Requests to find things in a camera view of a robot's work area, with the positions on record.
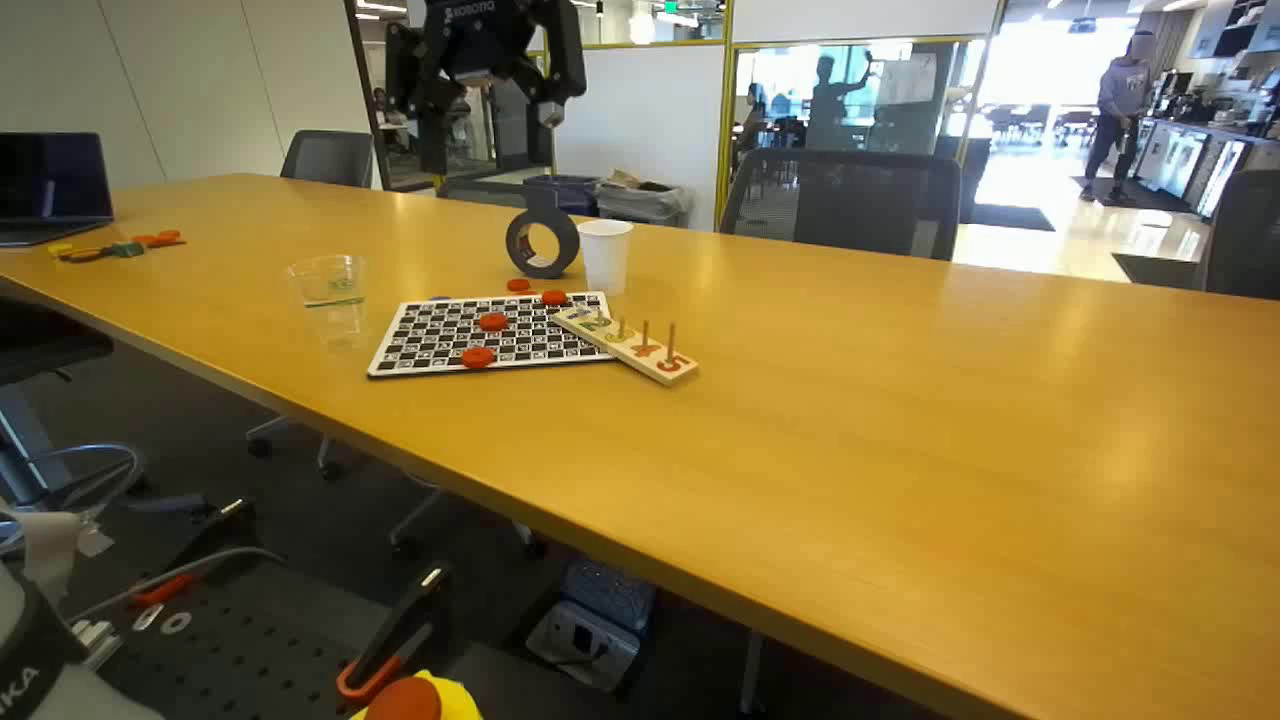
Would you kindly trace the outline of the white paper cup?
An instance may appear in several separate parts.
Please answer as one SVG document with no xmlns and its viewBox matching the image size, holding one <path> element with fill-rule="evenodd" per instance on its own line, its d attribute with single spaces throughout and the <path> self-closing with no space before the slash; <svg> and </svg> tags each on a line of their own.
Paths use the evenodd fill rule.
<svg viewBox="0 0 1280 720">
<path fill-rule="evenodd" d="M 626 246 L 630 224 L 626 221 L 581 221 L 581 256 L 582 275 L 594 293 L 619 293 L 626 281 Z"/>
</svg>

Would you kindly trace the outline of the colourless plastic cup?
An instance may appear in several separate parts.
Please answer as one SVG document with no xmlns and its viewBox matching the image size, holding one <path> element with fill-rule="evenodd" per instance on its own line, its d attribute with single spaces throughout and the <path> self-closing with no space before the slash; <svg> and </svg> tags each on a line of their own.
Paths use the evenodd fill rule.
<svg viewBox="0 0 1280 720">
<path fill-rule="evenodd" d="M 356 256 L 307 256 L 289 268 L 289 284 L 319 340 L 345 343 L 364 332 L 364 265 Z"/>
</svg>

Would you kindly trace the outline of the wooden peg board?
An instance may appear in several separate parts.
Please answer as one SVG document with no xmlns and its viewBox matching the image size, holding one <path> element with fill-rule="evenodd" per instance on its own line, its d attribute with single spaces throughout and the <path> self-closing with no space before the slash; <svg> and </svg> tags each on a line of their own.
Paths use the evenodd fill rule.
<svg viewBox="0 0 1280 720">
<path fill-rule="evenodd" d="M 561 307 L 556 322 L 654 385 L 678 385 L 697 371 L 697 360 L 673 334 L 654 340 L 649 326 L 626 326 L 598 307 Z"/>
</svg>

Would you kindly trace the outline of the black tape roll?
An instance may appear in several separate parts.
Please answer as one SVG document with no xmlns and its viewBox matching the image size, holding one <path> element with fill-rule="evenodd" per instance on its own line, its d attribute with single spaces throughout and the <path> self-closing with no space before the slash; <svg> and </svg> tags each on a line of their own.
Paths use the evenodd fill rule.
<svg viewBox="0 0 1280 720">
<path fill-rule="evenodd" d="M 533 281 L 561 281 L 581 256 L 581 232 L 564 212 L 519 212 L 504 232 L 504 252 Z"/>
</svg>

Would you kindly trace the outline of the checkered marker board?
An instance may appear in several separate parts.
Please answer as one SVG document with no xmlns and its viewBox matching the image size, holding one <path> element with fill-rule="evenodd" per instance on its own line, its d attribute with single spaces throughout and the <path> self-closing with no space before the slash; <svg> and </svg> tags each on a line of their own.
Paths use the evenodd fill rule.
<svg viewBox="0 0 1280 720">
<path fill-rule="evenodd" d="M 510 322 L 504 332 L 485 332 L 476 320 L 488 310 L 504 310 Z M 366 360 L 366 375 L 398 379 L 469 371 L 460 365 L 462 348 L 492 348 L 496 365 L 488 371 L 605 360 L 598 348 L 564 332 L 540 294 L 428 294 L 394 307 Z"/>
</svg>

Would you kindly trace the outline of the floor power box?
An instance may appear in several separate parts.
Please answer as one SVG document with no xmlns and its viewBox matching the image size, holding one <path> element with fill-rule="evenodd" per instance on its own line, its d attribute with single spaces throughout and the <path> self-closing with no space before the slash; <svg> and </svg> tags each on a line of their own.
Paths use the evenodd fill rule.
<svg viewBox="0 0 1280 720">
<path fill-rule="evenodd" d="M 615 690 L 641 657 L 641 635 L 589 613 L 582 605 L 556 600 L 533 625 L 524 646 L 589 686 Z"/>
</svg>

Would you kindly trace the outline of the grey office chair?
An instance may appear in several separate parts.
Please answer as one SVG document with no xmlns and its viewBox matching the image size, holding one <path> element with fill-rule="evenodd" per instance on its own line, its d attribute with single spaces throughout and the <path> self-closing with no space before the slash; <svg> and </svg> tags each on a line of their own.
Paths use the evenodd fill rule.
<svg viewBox="0 0 1280 720">
<path fill-rule="evenodd" d="M 282 174 L 366 188 L 371 184 L 371 135 L 366 130 L 299 127 L 282 150 Z"/>
</svg>

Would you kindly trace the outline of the yellow red emergency button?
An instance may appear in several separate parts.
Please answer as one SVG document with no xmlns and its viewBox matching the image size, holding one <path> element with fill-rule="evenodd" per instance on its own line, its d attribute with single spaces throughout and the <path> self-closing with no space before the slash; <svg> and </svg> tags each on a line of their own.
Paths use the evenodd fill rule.
<svg viewBox="0 0 1280 720">
<path fill-rule="evenodd" d="M 485 711 L 462 683 L 417 670 L 382 683 L 352 720 L 485 720 Z"/>
</svg>

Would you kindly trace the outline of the orange green tool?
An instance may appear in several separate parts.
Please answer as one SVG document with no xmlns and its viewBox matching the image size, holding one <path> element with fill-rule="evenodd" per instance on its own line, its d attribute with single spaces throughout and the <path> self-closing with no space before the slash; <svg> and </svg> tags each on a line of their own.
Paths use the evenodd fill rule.
<svg viewBox="0 0 1280 720">
<path fill-rule="evenodd" d="M 182 244 L 181 232 L 142 232 L 142 237 L 111 238 L 100 246 L 63 246 L 63 252 L 56 252 L 56 258 L 63 258 L 63 265 L 126 258 L 126 256 L 147 256 L 158 246 L 181 246 L 181 244 Z"/>
</svg>

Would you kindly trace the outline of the person in background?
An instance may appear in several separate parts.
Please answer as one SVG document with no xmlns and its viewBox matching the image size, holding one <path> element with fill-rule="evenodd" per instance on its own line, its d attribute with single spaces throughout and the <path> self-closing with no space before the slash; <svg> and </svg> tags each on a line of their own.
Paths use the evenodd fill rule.
<svg viewBox="0 0 1280 720">
<path fill-rule="evenodd" d="M 1135 159 L 1135 124 L 1152 100 L 1152 67 L 1149 67 L 1152 35 L 1135 31 L 1126 46 L 1102 67 L 1097 86 L 1097 130 L 1084 159 L 1079 194 L 1097 193 L 1097 170 L 1114 150 L 1110 194 L 1122 193 L 1133 159 Z"/>
</svg>

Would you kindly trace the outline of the black laptop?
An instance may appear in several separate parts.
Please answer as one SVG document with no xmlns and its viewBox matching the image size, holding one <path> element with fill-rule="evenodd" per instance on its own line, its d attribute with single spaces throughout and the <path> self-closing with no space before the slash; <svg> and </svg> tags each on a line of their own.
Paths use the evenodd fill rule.
<svg viewBox="0 0 1280 720">
<path fill-rule="evenodd" d="M 82 228 L 111 217 L 97 130 L 0 130 L 0 224 Z"/>
</svg>

